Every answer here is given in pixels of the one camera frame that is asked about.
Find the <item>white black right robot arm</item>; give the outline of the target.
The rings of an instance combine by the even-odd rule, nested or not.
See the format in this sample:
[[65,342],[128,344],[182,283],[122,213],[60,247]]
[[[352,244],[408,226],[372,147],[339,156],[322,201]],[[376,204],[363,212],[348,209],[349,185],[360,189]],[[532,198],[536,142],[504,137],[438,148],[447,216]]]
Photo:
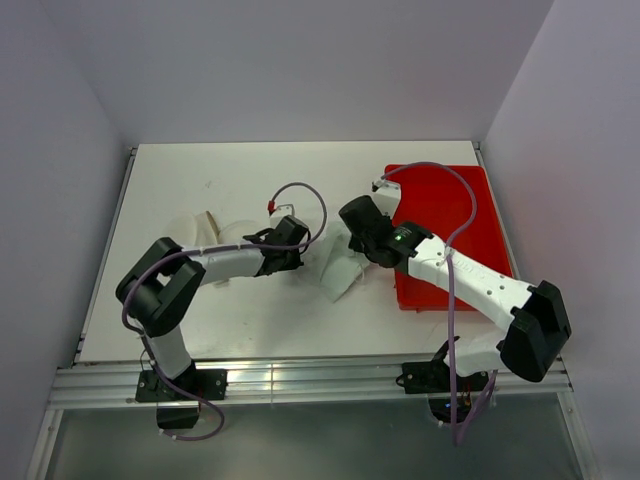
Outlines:
[[339,211],[355,250],[372,263],[434,285],[488,318],[495,331],[458,338],[433,365],[435,383],[457,388],[466,377],[507,369],[523,380],[543,380],[571,335],[558,287],[531,285],[500,274],[448,247],[413,223],[393,225],[368,195]]

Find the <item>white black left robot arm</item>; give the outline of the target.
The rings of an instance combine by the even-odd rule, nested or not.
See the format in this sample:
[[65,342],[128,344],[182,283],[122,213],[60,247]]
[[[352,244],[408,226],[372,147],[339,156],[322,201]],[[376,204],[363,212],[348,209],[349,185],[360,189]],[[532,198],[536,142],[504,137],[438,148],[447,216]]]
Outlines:
[[156,240],[116,287],[123,323],[141,335],[159,388],[172,399],[206,388],[186,349],[180,324],[198,289],[232,278],[269,276],[303,265],[309,228],[292,215],[237,244],[187,250],[169,237]]

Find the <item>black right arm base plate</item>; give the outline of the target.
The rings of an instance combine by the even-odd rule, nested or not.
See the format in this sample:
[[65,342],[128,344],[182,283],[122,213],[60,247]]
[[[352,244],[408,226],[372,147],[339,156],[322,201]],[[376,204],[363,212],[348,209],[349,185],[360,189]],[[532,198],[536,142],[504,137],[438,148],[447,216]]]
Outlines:
[[[489,382],[486,372],[470,376],[456,376],[458,393],[482,391]],[[451,391],[450,369],[440,360],[406,362],[401,365],[401,374],[395,379],[397,386],[408,395],[449,393]]]

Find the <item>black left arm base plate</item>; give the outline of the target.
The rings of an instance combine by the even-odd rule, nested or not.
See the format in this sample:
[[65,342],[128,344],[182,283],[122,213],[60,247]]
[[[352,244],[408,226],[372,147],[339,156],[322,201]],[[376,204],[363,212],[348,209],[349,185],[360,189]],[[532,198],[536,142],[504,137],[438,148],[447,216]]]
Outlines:
[[[181,390],[207,401],[224,399],[227,387],[225,369],[192,369],[186,371],[174,384]],[[154,370],[143,370],[138,378],[135,402],[156,405],[156,423],[166,430],[188,430],[200,417],[202,405],[170,406],[170,403],[191,401],[164,382]]]

